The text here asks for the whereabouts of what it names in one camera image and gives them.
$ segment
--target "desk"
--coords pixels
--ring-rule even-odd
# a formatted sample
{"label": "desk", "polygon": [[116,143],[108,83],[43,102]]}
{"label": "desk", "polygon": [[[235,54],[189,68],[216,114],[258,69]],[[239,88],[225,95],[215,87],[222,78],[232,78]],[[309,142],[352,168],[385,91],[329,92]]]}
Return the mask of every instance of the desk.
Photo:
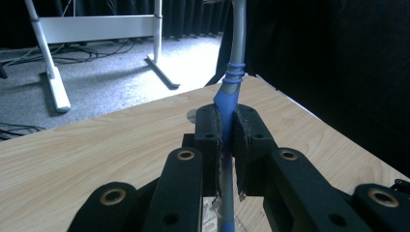
{"label": "desk", "polygon": [[[219,85],[0,143],[0,231],[66,231],[93,190],[140,188],[161,175],[168,153],[194,132],[187,113],[212,102]],[[255,108],[280,147],[306,154],[336,188],[408,180],[264,82],[246,77],[239,102]],[[249,231],[268,231],[261,198],[239,203]]]}

